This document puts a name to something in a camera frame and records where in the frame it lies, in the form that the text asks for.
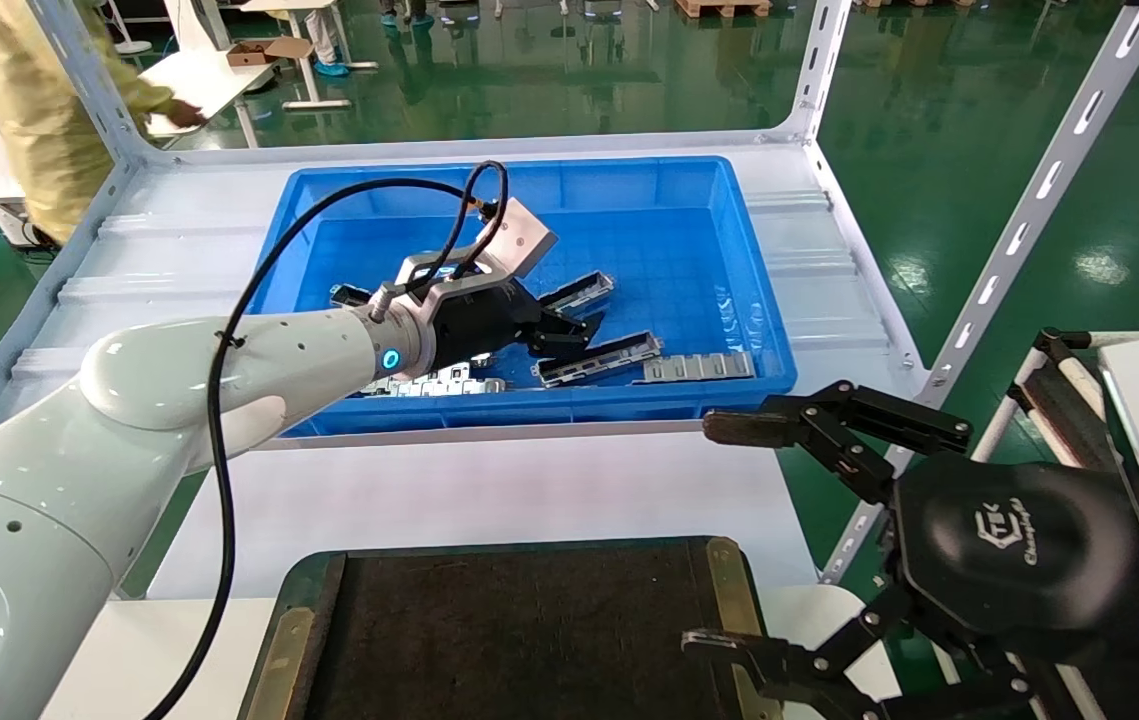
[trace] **cable connector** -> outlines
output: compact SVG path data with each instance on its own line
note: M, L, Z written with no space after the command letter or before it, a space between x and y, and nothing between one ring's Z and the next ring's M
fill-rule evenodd
M490 220L492 220L493 218L497 218L497 208L499 208L497 202L482 201L478 202L478 204L476 204L476 210L480 212L481 219L485 220L486 223L490 222Z
M400 292L403 292L403 288L394 283L380 284L378 289L372 293L372 297L369 298L369 319L375 324L380 324L386 318L387 310L391 310L391 301L395 300Z

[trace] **person's hand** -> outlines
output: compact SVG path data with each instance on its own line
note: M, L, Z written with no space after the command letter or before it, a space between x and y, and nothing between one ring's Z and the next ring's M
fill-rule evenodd
M165 117L180 128L195 128L204 124L204 115L200 114L200 109L181 100L172 101Z

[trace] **green epoxy floor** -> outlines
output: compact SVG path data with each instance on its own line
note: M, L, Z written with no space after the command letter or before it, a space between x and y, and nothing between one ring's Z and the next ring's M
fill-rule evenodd
M495 22L486 0L460 13L478 15L477 27L386 36L371 1L344 0L359 59L382 69L318 82L353 108L286 114L280 101L301 92L294 73L249 108L263 146L772 126L790 106L808 34L785 1L764 19L693 22L669 0L656 14L626 0L620 22L605 24L577 9L562 18L555 5L509 5ZM967 13L894 5L849 19L820 144L929 359L1120 6L980 0ZM261 21L232 33L273 28ZM226 111L179 147L244 144ZM0 242L0 336L33 278ZM1046 324L1139 328L1139 73L947 409L981 427ZM1019 427L997 460L1039 456ZM821 564L852 496L805 457L781 457ZM854 591L874 589L874 561L858 561ZM918 644L895 653L931 664ZM926 670L911 678L933 680Z

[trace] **wooden pallet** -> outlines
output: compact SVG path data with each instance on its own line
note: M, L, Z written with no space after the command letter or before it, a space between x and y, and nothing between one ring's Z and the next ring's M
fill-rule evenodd
M968 8L973 5L975 0L952 0L953 5L959 5L961 8ZM862 5L867 8L880 8L884 5L893 3L893 0L862 0ZM934 5L934 0L908 0L908 3L917 6L917 8L924 8L925 5Z
M732 18L738 10L751 10L756 17L764 18L771 5L769 0L675 0L675 5L685 10L685 15L697 18L702 10L714 8L721 18Z

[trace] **black cable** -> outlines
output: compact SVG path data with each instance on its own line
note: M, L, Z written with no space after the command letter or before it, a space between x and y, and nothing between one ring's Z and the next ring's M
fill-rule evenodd
M277 240L271 252L268 252L267 257L263 259L259 269L254 270L254 275L249 278L249 284L246 284L240 300L236 301L235 309L227 317L226 328L222 328L222 332L218 334L218 350L213 351L213 361L208 363L208 377L205 379L205 383L207 383L205 384L205 391L207 391L205 392L205 419L208 420L208 444L213 451L213 473L214 477L218 478L218 500L222 510L222 568L220 570L220 574L218 574L218 590L213 592L213 606L208 609L208 620L205 620L204 629L200 630L200 638L195 644L190 658L186 661L182 673L177 678L173 687L165 694L165 697L161 698L156 707L148 712L145 720L162 720L163 717L170 714L173 706L181 699L182 693L186 693L186 689L190 687L195 674L198 673L200 665L204 664L205 656L208 655L208 648L213 646L213 637L218 633L218 625L222 624L222 615L227 609L227 602L231 598L231 579L235 574L236 565L236 518L235 506L231 500L231 472L227 468L227 447L226 439L222 436L222 395L220 390L222 384L222 366L226 363L227 350L239 347L245 342L244 338L235 337L236 325L240 324L240 318L244 317L249 302L253 301L253 296L259 292L259 286L267 278L267 273L271 272L271 269L276 265L276 261L280 259L286 247L289 247L289 243L298 236L301 229L312 222L316 215L321 214L323 210L335 204L335 202L344 201L346 197L358 195L359 193L378 190L378 188L383 187L419 187L424 188L424 190L437 190L460 197L464 206L468 206L469 204L481 205L481 202L470 197L469 193L464 193L451 185L426 181L426 179L382 178L360 182L342 188L342 190L334 193L326 197L326 199L319 201L312 208L301 214L281 234L280 240Z
M454 218L453 229L450 229L449 231L449 238L446 238L445 240L444 249L440 252L440 255L436 256L435 261L432 261L432 264L428 265L427 268L427 272L424 272L421 275L415 275L413 278L409 279L409 283L405 283L405 292L418 291L424 286L424 284L431 283L431 279L436 277L436 273L440 272L441 268L444 268L445 261L449 260L450 252L453 252L454 245L458 245L458 237L460 236L460 234L462 234L462 224L467 222L467 213L472 208L472 206L481 208L482 213L487 208L487 204L485 204L485 202L475 201L474 196L472 195L472 191L474 190L474 188L476 188L476 182L481 179L482 174L485 173L485 170L487 167L495 167L497 170L499 170L499 183L501 187L501 197L499 201L499 206L497 206L498 207L497 211L499 211L500 215L502 213L506 213L506 167L502 167L502 165L495 163L492 159L485 159L483 161L483 163L480 163L478 165L476 165L476 167L472 169L472 172L467 175L467 182L462 183L462 196L472 197L472 201L462 201L461 204L458 206L458 216ZM497 229L497 223L493 223L493 228ZM462 261L462 263L464 264L472 263L472 261L476 260L474 255L478 255L478 252L473 252L467 259ZM461 268L461 265L456 268L454 273L451 275L451 277L453 277L454 279L459 277L458 273L459 268Z
M508 188L506 188L506 166L505 164L499 163L499 161L485 159L483 163L476 165L476 169L474 169L472 173L473 175L478 177L482 172L485 172L486 167L497 170L497 212L493 214L492 222L490 223L487 232L485 232L485 237L482 237L481 240L476 243L476 247L473 247L473 249L468 252L467 256L462 259L461 263L454 268L454 273L450 275L450 279L456 280L462 277L464 273L467 273L468 270L476 265L476 259L481 256L481 252L485 251L487 244L493 240L493 236L495 236L499 228L502 227L502 218L506 218L506 201L508 201Z

